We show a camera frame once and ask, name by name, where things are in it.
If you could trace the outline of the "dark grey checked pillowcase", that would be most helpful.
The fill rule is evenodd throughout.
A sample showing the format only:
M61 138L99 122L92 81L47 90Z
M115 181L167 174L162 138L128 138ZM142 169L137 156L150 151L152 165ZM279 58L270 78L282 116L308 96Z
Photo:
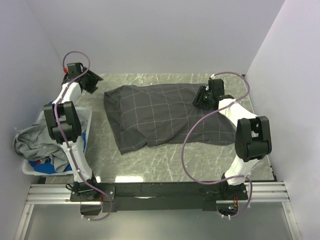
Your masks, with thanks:
M200 84L122 85L104 93L104 108L120 153L182 144L209 113L193 105Z

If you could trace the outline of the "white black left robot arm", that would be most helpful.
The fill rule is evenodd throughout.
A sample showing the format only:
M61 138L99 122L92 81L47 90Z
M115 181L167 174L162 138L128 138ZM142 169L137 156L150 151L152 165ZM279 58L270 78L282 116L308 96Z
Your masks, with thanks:
M82 137L83 132L89 135L92 115L88 116L86 127L82 127L75 102L83 91L92 94L97 90L101 77L80 62L68 63L63 70L65 76L58 97L43 107L45 121L50 138L61 146L71 166L74 179L71 191L94 201L100 188L85 157L84 144L88 141Z

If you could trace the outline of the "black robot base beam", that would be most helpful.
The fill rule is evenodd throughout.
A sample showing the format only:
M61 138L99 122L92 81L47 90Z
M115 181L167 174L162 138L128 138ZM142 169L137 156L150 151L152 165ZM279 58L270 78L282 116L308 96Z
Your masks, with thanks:
M226 182L203 185L196 182L97 183L92 189L85 183L67 183L70 201L81 203L84 216L119 211L202 210L216 211L218 201L245 201L244 184Z

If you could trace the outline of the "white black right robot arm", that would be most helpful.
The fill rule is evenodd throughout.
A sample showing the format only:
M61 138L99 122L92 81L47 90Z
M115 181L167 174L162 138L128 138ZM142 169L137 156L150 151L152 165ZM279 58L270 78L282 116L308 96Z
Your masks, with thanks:
M237 103L234 97L225 94L222 79L209 79L207 87L201 86L198 89L192 104L222 114L236 128L236 156L222 175L222 178L227 180L219 187L221 197L230 200L237 194L254 166L272 151L269 119L251 113Z

